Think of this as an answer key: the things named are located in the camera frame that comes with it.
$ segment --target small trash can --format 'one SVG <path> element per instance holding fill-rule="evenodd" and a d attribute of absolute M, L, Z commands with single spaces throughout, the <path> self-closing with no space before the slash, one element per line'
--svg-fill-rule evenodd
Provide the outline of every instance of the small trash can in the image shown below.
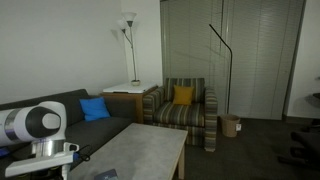
<path fill-rule="evenodd" d="M 222 134 L 227 137 L 236 137 L 236 126 L 240 123 L 240 118 L 233 114 L 224 114 L 220 116 Z"/>

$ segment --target floor lamp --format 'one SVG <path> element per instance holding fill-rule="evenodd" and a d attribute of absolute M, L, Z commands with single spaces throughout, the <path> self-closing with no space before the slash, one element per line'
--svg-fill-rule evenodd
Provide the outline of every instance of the floor lamp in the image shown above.
<path fill-rule="evenodd" d="M 218 32 L 213 28 L 211 24 L 209 24 L 213 32 L 216 33 L 216 35 L 220 38 L 220 40 L 223 42 L 224 45 L 227 46 L 227 48 L 230 51 L 230 66 L 229 66 L 229 84 L 228 84 L 228 101 L 227 101 L 227 114 L 229 114 L 229 105 L 230 105 L 230 88 L 231 88 L 231 73 L 232 73 L 232 50 L 228 46 L 228 44 L 222 39 L 222 37 L 218 34 Z"/>
<path fill-rule="evenodd" d="M 122 13 L 122 16 L 124 19 L 118 20 L 117 23 L 121 28 L 121 31 L 123 32 L 124 36 L 128 40 L 128 42 L 131 45 L 131 51 L 132 51 L 132 61 L 133 61 L 133 71 L 134 71 L 134 80 L 131 81 L 131 84 L 133 86 L 139 86 L 140 85 L 140 80 L 137 80 L 137 73 L 136 73 L 136 62 L 134 59 L 134 47 L 133 47 L 133 38 L 132 38 L 132 24 L 133 24 L 133 19 L 136 17 L 137 13 L 133 12 L 125 12 Z M 129 26 L 130 29 L 130 39 L 128 38 L 126 34 L 126 29 Z"/>

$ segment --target gray sofa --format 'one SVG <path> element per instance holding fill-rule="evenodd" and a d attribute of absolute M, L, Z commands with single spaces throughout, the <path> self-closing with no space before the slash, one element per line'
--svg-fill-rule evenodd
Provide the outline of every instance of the gray sofa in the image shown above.
<path fill-rule="evenodd" d="M 67 129 L 65 133 L 66 142 L 78 144 L 80 148 L 89 145 L 90 148 L 83 149 L 83 151 L 91 155 L 123 129 L 133 123 L 136 118 L 136 113 L 134 99 L 115 99 L 114 97 L 104 97 L 105 104 L 111 117 L 86 122 L 84 121 L 84 113 L 82 112 L 79 99 L 90 98 L 93 98 L 93 96 L 90 96 L 85 89 L 79 89 L 50 96 L 2 104 L 0 105 L 0 111 L 34 106 L 43 101 L 60 102 L 65 105 L 67 113 Z M 8 146 L 8 149 L 12 153 L 9 156 L 0 159 L 0 179 L 5 179 L 5 168 L 9 164 L 16 160 L 28 158 L 31 151 L 30 143 Z M 81 159 L 75 161 L 71 166 L 71 170 L 81 162 Z"/>

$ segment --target table leg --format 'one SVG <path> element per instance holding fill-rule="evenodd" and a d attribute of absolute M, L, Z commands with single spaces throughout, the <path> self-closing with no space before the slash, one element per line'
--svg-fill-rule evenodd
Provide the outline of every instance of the table leg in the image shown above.
<path fill-rule="evenodd" d="M 179 179 L 184 179 L 184 145 L 182 147 L 182 150 L 181 150 L 181 154 L 180 154 L 180 157 L 179 157 L 179 163 L 178 163 L 178 176 L 179 176 Z"/>

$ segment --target yellow pillow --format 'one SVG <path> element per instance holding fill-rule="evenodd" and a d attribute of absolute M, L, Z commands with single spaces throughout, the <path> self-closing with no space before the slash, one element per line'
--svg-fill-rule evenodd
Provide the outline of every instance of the yellow pillow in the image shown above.
<path fill-rule="evenodd" d="M 191 105 L 194 87 L 183 87 L 174 85 L 173 104 Z"/>

